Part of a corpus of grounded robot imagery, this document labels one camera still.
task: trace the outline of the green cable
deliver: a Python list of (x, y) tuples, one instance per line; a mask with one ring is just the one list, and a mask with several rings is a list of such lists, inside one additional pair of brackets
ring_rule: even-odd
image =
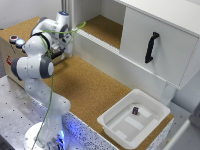
[[(77, 28), (76, 30), (74, 30), (74, 31), (69, 31), (69, 32), (43, 31), (42, 33), (44, 33), (44, 32), (51, 32), (51, 33), (62, 33), (62, 34), (64, 34), (64, 33), (73, 33), (73, 32), (74, 32), (74, 33), (76, 34), (76, 33), (78, 32), (78, 30), (82, 29), (85, 25), (86, 25), (86, 22), (83, 22), (83, 24), (80, 25), (80, 26), (78, 26), (78, 28)], [(70, 41), (67, 43), (67, 45), (72, 41), (72, 39), (74, 38), (75, 34), (72, 36), (72, 38), (71, 38)], [(47, 49), (48, 56), (51, 58), (50, 50), (48, 50), (47, 45), (46, 45), (44, 39), (42, 38), (42, 36), (40, 36), (40, 38), (41, 38), (41, 40), (42, 40), (44, 46), (45, 46), (46, 49)], [(54, 86), (53, 83), (54, 83), (54, 74), (52, 75), (52, 80), (51, 80), (51, 94), (50, 94), (49, 106), (48, 106), (47, 112), (46, 112), (45, 117), (44, 117), (44, 119), (43, 119), (43, 121), (42, 121), (42, 125), (41, 125), (41, 127), (40, 127), (40, 130), (39, 130), (38, 133), (37, 133), (35, 142), (34, 142), (33, 147), (32, 147), (31, 150), (33, 150), (33, 148), (34, 148), (34, 146), (35, 146), (35, 144), (36, 144), (36, 142), (37, 142), (37, 140), (38, 140), (38, 136), (39, 136), (39, 134), (40, 134), (40, 131), (41, 131), (41, 129), (42, 129), (42, 126), (44, 125), (44, 122), (45, 122), (45, 120), (46, 120), (47, 114), (49, 113), (49, 110), (50, 110), (50, 107), (51, 107), (52, 93), (53, 93), (53, 86)]]

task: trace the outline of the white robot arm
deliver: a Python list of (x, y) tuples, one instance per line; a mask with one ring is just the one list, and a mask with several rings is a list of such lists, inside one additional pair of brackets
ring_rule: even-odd
[[(68, 24), (69, 15), (64, 12), (59, 12), (57, 14), (56, 21), (50, 19), (40, 20), (33, 29), (31, 38), (23, 47), (28, 56), (17, 58), (11, 63), (13, 74), (18, 77), (19, 80), (25, 82), (25, 91), (34, 101), (38, 101), (46, 107), (48, 107), (50, 103), (51, 89), (42, 82), (41, 79), (51, 77), (54, 71), (54, 65), (51, 59), (46, 55), (47, 48), (50, 49), (52, 43), (55, 44), (57, 41), (63, 40), (66, 35), (43, 31), (67, 32)], [(60, 49), (64, 48), (63, 51), (69, 52), (69, 45), (67, 45), (66, 42), (63, 42), (65, 44), (61, 44), (59, 41), (57, 44), (59, 44)], [(56, 139), (57, 135), (62, 132), (62, 115), (68, 113), (70, 107), (70, 102), (66, 98), (54, 92), (52, 93), (51, 106), (39, 134), (38, 142), (35, 146), (36, 150), (51, 149), (48, 143), (52, 142), (52, 139)]]

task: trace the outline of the cork countertop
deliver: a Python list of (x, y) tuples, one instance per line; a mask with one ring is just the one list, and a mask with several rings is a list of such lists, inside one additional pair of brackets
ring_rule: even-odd
[[(27, 41), (38, 19), (36, 17), (4, 29), (0, 31), (0, 37), (9, 41), (9, 37), (16, 34)], [(51, 79), (44, 82), (51, 85)], [(123, 148), (104, 133), (97, 118), (130, 91), (128, 87), (75, 55), (55, 66), (54, 92), (69, 99), (70, 111), (120, 150)], [(168, 115), (136, 150), (145, 150), (172, 119), (173, 115)]]

